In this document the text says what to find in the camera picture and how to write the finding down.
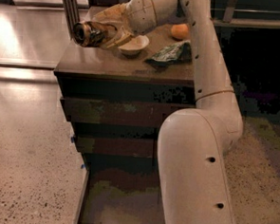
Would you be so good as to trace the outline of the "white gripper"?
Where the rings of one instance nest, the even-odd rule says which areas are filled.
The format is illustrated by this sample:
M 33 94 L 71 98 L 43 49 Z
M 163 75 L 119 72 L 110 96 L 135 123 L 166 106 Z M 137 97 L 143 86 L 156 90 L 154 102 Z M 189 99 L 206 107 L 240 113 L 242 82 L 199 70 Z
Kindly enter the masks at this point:
M 127 23 L 131 31 L 123 26 Z M 113 49 L 128 43 L 133 34 L 142 35 L 154 30 L 157 26 L 157 16 L 152 0 L 131 0 L 129 3 L 117 4 L 98 12 L 93 20 L 104 25 L 114 25 L 121 28 L 109 30 L 102 49 Z

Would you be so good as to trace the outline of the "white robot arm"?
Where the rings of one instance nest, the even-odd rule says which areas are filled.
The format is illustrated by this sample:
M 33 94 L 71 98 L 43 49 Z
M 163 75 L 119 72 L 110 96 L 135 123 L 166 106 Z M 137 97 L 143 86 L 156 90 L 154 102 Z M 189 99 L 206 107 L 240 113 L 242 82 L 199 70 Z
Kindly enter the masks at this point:
M 96 14 L 118 33 L 106 48 L 163 24 L 190 27 L 196 106 L 171 114 L 159 130 L 165 224 L 236 224 L 224 154 L 243 122 L 212 20 L 211 0 L 131 0 Z

